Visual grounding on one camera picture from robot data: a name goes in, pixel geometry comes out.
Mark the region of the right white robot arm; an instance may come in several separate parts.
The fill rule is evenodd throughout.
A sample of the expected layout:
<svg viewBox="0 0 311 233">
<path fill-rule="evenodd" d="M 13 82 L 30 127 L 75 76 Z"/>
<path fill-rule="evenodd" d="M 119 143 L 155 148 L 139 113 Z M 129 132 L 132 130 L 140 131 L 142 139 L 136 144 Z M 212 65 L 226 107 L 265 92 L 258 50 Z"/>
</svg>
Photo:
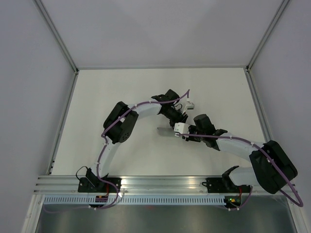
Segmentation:
<svg viewBox="0 0 311 233">
<path fill-rule="evenodd" d="M 223 129 L 216 129 L 205 114 L 194 118 L 194 125 L 176 123 L 176 136 L 186 141 L 203 142 L 209 148 L 236 155 L 250 167 L 233 166 L 222 174 L 222 187 L 232 192 L 240 186 L 261 186 L 275 194 L 297 175 L 297 169 L 276 141 L 253 143 Z"/>
</svg>

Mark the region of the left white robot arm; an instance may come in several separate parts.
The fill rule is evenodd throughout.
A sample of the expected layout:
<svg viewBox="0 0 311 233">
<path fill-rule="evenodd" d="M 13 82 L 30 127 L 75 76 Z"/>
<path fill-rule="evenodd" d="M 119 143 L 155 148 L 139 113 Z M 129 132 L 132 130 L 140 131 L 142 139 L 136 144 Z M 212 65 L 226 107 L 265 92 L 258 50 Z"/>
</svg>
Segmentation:
<svg viewBox="0 0 311 233">
<path fill-rule="evenodd" d="M 104 131 L 101 137 L 104 139 L 104 147 L 95 164 L 87 169 L 86 175 L 79 183 L 79 189 L 84 188 L 87 192 L 105 191 L 112 159 L 121 143 L 131 136 L 139 119 L 163 115 L 169 120 L 172 129 L 176 123 L 185 123 L 188 115 L 175 107 L 184 97 L 189 97 L 189 91 L 179 96 L 170 89 L 165 94 L 152 96 L 149 100 L 137 104 L 118 102 L 103 124 Z"/>
</svg>

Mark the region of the grey cloth napkin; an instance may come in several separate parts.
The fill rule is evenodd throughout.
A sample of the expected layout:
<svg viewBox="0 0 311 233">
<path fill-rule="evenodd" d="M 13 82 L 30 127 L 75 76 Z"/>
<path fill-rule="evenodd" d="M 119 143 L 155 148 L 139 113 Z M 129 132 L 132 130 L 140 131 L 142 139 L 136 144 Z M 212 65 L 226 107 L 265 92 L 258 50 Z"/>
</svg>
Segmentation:
<svg viewBox="0 0 311 233">
<path fill-rule="evenodd" d="M 157 133 L 163 137 L 179 137 L 180 133 L 177 133 L 173 128 L 157 127 Z"/>
</svg>

